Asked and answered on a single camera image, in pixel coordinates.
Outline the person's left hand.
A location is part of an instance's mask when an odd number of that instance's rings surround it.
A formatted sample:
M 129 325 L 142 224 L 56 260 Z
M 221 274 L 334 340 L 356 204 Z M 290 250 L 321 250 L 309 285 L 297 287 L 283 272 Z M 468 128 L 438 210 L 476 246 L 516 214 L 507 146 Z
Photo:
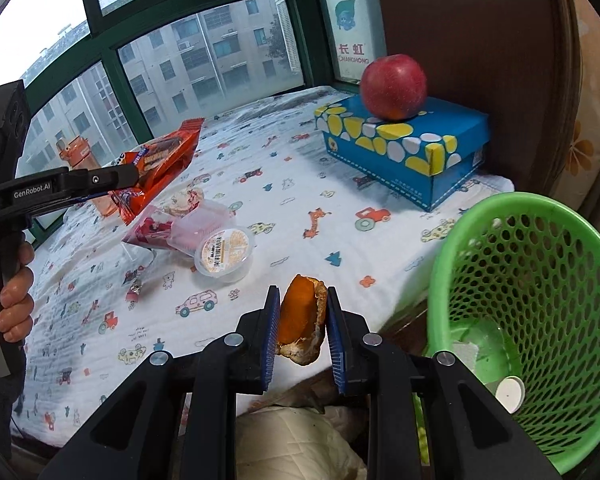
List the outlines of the person's left hand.
M 23 341 L 33 327 L 31 314 L 34 300 L 30 295 L 34 274 L 29 264 L 34 259 L 34 249 L 28 242 L 19 247 L 19 271 L 3 287 L 0 304 L 0 333 L 7 342 Z

